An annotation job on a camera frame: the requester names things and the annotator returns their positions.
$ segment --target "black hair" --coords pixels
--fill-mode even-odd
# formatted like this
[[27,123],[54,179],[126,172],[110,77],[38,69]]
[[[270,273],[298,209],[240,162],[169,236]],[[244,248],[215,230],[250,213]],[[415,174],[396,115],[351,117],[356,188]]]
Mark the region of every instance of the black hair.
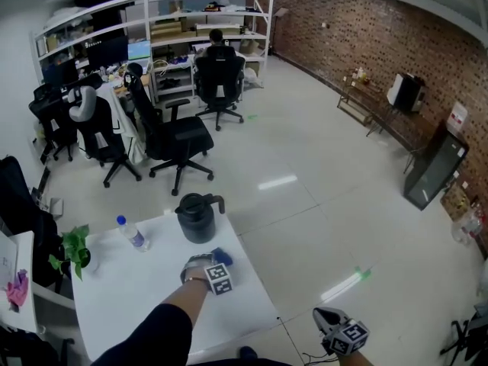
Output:
[[222,39],[223,39],[223,34],[222,34],[222,31],[219,30],[218,28],[214,28],[209,34],[208,36],[210,37],[210,39],[215,42],[215,43],[219,43],[219,42],[222,42]]

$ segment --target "black cabinet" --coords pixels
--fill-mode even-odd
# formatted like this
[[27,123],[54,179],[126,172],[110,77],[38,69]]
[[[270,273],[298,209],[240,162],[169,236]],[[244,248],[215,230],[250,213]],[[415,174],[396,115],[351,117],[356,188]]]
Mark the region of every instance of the black cabinet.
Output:
[[404,197],[424,210],[449,181],[468,150],[462,136],[441,123],[406,177]]

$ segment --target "black pitcher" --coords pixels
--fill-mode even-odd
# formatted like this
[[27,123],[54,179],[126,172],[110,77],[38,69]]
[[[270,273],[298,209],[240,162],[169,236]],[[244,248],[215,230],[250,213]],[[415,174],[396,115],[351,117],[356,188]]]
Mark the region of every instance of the black pitcher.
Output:
[[219,212],[224,214],[223,198],[219,195],[187,194],[175,210],[178,222],[185,237],[195,244],[203,244],[210,241],[215,235],[214,210],[211,204],[219,204]]

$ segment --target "ceiling light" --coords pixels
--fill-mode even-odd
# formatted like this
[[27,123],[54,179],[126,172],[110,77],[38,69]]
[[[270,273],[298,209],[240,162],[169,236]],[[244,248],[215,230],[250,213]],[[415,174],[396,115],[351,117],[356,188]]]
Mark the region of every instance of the ceiling light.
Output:
[[356,272],[350,278],[348,278],[345,281],[341,282],[337,286],[334,286],[329,291],[326,291],[324,294],[322,294],[320,296],[320,298],[322,298],[322,301],[323,302],[332,301],[334,298],[337,298],[341,294],[345,293],[347,290],[349,290],[355,284],[361,282],[361,279],[362,279],[361,273]]
[[291,183],[292,181],[296,181],[298,178],[296,175],[286,176],[285,178],[275,179],[272,181],[267,181],[266,183],[261,183],[258,185],[259,190],[267,190],[268,188],[285,185],[287,183]]

